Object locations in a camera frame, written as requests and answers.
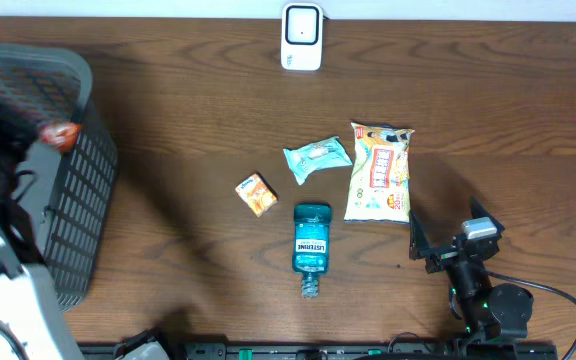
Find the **teal mouthwash bottle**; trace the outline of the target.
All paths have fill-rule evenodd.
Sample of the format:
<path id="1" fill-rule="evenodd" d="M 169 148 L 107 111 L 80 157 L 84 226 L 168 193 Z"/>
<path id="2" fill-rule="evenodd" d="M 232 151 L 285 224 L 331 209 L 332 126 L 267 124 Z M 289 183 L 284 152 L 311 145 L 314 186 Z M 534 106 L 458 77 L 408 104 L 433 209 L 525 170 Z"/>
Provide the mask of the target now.
<path id="1" fill-rule="evenodd" d="M 319 295 L 320 277 L 328 273 L 332 209 L 327 204 L 299 204 L 294 209 L 292 269 L 302 275 L 301 295 Z"/>

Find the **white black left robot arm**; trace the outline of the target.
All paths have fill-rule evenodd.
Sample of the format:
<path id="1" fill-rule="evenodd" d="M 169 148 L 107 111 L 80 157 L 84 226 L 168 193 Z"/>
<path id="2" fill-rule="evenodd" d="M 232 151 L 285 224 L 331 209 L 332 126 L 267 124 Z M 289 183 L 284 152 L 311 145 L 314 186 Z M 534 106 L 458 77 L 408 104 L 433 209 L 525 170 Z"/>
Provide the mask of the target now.
<path id="1" fill-rule="evenodd" d="M 0 360 L 80 359 L 36 246 L 30 216 L 13 193 L 38 140 L 35 119 L 0 100 Z"/>

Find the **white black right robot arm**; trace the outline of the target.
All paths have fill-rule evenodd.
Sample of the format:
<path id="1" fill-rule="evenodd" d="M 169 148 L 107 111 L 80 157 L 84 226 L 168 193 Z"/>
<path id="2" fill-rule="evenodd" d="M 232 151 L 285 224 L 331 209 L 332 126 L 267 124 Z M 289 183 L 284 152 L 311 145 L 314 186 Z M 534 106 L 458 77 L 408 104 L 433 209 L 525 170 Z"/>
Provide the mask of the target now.
<path id="1" fill-rule="evenodd" d="M 429 274 L 448 275 L 449 303 L 461 310 L 453 315 L 467 327 L 466 335 L 455 341 L 455 350 L 463 355 L 476 347 L 526 338 L 534 304 L 531 292 L 522 287 L 491 284 L 484 262 L 499 252 L 505 227 L 474 198 L 470 212 L 462 232 L 449 245 L 438 247 L 430 245 L 419 218 L 409 215 L 409 258 L 423 259 Z"/>

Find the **red chocolate bar wrapper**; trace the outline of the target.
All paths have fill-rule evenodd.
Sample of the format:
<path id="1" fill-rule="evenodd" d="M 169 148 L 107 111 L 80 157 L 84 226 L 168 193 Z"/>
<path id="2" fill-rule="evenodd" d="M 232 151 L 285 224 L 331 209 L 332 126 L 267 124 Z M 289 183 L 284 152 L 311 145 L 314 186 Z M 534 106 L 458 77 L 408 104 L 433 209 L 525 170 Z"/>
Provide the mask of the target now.
<path id="1" fill-rule="evenodd" d="M 41 128 L 39 139 L 60 153 L 67 153 L 74 147 L 81 128 L 80 124 L 72 122 L 50 123 Z"/>

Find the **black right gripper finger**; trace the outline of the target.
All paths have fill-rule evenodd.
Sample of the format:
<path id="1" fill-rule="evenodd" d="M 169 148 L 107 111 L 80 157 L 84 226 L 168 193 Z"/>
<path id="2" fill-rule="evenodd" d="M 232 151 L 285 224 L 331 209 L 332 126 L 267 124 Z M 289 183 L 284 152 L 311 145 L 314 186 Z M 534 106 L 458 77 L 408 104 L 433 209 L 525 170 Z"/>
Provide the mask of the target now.
<path id="1" fill-rule="evenodd" d="M 413 211 L 409 212 L 409 228 L 409 258 L 411 260 L 426 258 L 428 256 L 430 245 L 426 238 L 422 223 Z"/>
<path id="2" fill-rule="evenodd" d="M 470 213 L 473 221 L 478 221 L 479 223 L 490 223 L 488 228 L 494 227 L 495 234 L 502 234 L 505 231 L 504 225 L 499 222 L 484 206 L 474 197 L 471 196 L 469 199 Z"/>

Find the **large white snack bag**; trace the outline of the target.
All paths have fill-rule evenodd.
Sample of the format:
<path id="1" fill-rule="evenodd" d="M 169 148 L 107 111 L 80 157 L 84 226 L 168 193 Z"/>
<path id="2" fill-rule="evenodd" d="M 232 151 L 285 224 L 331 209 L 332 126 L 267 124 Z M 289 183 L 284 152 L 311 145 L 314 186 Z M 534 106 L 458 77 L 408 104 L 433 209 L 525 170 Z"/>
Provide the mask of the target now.
<path id="1" fill-rule="evenodd" d="M 408 157 L 414 131 L 356 122 L 351 126 L 355 162 L 344 220 L 407 224 L 411 209 Z"/>

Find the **small orange box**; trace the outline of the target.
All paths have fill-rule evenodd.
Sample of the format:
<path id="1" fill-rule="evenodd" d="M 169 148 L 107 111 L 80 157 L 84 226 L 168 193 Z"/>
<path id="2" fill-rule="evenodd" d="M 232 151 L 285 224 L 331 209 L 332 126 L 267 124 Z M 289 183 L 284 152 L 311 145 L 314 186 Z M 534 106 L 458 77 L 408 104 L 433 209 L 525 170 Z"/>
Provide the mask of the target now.
<path id="1" fill-rule="evenodd" d="M 262 216 L 278 202 L 275 193 L 258 173 L 251 174 L 243 180 L 235 188 L 235 192 L 257 217 Z"/>

